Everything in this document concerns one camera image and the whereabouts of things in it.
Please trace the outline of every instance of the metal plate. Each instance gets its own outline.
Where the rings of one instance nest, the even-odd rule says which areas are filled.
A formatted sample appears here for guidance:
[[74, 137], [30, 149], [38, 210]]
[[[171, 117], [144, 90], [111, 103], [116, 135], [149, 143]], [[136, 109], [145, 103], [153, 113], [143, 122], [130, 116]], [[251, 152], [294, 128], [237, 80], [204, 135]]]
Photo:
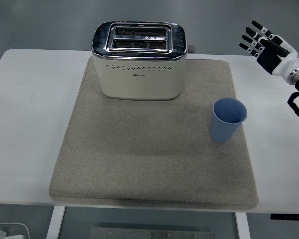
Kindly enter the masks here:
[[215, 236], [210, 232], [94, 227], [91, 229], [90, 239], [215, 239]]

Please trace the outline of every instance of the felt pad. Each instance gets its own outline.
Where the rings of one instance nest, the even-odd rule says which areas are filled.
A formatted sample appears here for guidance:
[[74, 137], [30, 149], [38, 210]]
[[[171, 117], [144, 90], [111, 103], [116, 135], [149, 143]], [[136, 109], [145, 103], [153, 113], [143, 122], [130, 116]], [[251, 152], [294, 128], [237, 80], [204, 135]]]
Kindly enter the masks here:
[[49, 193], [97, 205], [249, 209], [258, 203], [243, 128], [209, 135], [213, 103], [235, 98], [229, 64], [187, 60], [171, 101], [105, 96], [93, 59], [82, 80]]

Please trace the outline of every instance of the black robot finger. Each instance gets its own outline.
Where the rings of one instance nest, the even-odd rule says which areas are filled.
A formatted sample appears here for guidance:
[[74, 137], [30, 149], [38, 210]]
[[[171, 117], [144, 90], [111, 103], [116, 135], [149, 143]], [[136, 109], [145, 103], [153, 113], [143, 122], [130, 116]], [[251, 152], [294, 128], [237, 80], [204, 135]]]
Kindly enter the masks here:
[[254, 41], [253, 39], [249, 38], [248, 36], [242, 35], [242, 38], [247, 41], [249, 44], [251, 44], [255, 49], [262, 52], [264, 50], [264, 46], [257, 41]]
[[290, 54], [289, 51], [287, 51], [283, 47], [279, 46], [278, 44], [274, 43], [273, 41], [262, 39], [262, 40], [260, 40], [260, 43], [264, 47], [271, 49], [273, 52], [275, 52], [280, 57], [286, 57], [288, 54]]
[[256, 57], [256, 58], [258, 58], [259, 55], [260, 55], [260, 52], [259, 52], [259, 51], [256, 51], [255, 49], [252, 49], [252, 48], [246, 46], [246, 45], [243, 44], [243, 43], [240, 43], [239, 46], [240, 46], [241, 48], [243, 48], [244, 50], [246, 50], [246, 51], [247, 51], [249, 54], [251, 54], [252, 56]]
[[257, 29], [259, 29], [261, 33], [264, 34], [266, 37], [268, 37], [270, 40], [272, 40], [276, 36], [271, 31], [269, 31], [267, 28], [263, 27], [256, 21], [252, 21], [251, 24], [255, 26]]
[[268, 39], [265, 36], [262, 36], [261, 34], [255, 32], [253, 29], [251, 29], [250, 27], [246, 27], [246, 33], [248, 35], [250, 35], [253, 39], [255, 39], [256, 41], [260, 41], [261, 39]]

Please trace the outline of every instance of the robot finger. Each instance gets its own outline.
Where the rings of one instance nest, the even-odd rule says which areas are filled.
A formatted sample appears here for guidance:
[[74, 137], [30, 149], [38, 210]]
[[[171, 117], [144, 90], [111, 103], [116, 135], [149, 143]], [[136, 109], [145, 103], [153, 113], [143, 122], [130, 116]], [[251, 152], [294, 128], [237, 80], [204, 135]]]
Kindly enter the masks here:
[[289, 51], [284, 49], [283, 47], [279, 46], [277, 43], [275, 43], [273, 40], [269, 40], [266, 36], [262, 36], [255, 32], [250, 27], [246, 27], [246, 32], [248, 35], [250, 35], [253, 39], [258, 41], [260, 44], [262, 44], [264, 47], [270, 48], [273, 52], [275, 52], [277, 55], [281, 57], [286, 57], [288, 54], [290, 54]]
[[243, 44], [243, 43], [240, 43], [239, 46], [240, 46], [241, 48], [243, 48], [244, 50], [246, 50], [246, 51], [247, 51], [249, 54], [251, 54], [252, 56], [256, 57], [256, 58], [258, 58], [259, 55], [260, 55], [260, 52], [259, 52], [259, 51], [255, 50], [255, 49], [252, 49], [252, 48], [246, 46], [246, 45]]
[[253, 39], [249, 38], [248, 36], [242, 35], [242, 38], [247, 41], [249, 44], [251, 44], [256, 50], [262, 52], [264, 50], [264, 46], [257, 41], [254, 41]]
[[260, 42], [262, 39], [268, 40], [268, 38], [266, 36], [260, 35], [259, 33], [255, 32], [253, 29], [251, 29], [250, 27], [246, 27], [246, 33], [258, 42]]
[[284, 49], [283, 47], [279, 46], [278, 44], [274, 43], [270, 40], [262, 39], [260, 43], [265, 47], [271, 49], [273, 52], [275, 52], [280, 57], [286, 57], [288, 54], [290, 54], [289, 51]]
[[276, 35], [274, 35], [271, 31], [269, 31], [267, 28], [261, 26], [258, 22], [252, 21], [251, 24], [255, 26], [257, 29], [261, 31], [262, 34], [264, 34], [266, 37], [269, 38], [269, 40], [272, 40]]
[[293, 49], [292, 46], [290, 46], [285, 40], [283, 40], [280, 36], [273, 34], [271, 31], [269, 31], [267, 28], [264, 26], [260, 25], [256, 21], [251, 22], [253, 26], [255, 26], [257, 29], [261, 31], [262, 34], [264, 34], [266, 37], [268, 37], [269, 40], [273, 41], [277, 45], [284, 47], [287, 49], [289, 52], [294, 52], [295, 50]]

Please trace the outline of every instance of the gray floor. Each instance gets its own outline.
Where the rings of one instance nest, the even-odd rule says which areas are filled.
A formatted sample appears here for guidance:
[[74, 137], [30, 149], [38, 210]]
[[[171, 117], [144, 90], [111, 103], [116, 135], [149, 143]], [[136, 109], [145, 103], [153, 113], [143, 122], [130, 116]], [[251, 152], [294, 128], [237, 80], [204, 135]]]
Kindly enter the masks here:
[[75, 208], [64, 213], [60, 239], [88, 239], [93, 227], [213, 233], [216, 239], [238, 239], [234, 213]]
[[[28, 227], [32, 239], [46, 239], [52, 206], [28, 206], [0, 204], [0, 223], [22, 223]], [[28, 239], [26, 228], [22, 225], [0, 225], [6, 236], [24, 235]]]
[[111, 20], [175, 22], [196, 53], [226, 55], [247, 55], [238, 45], [256, 20], [299, 52], [299, 0], [0, 0], [0, 58], [12, 48], [90, 50]]

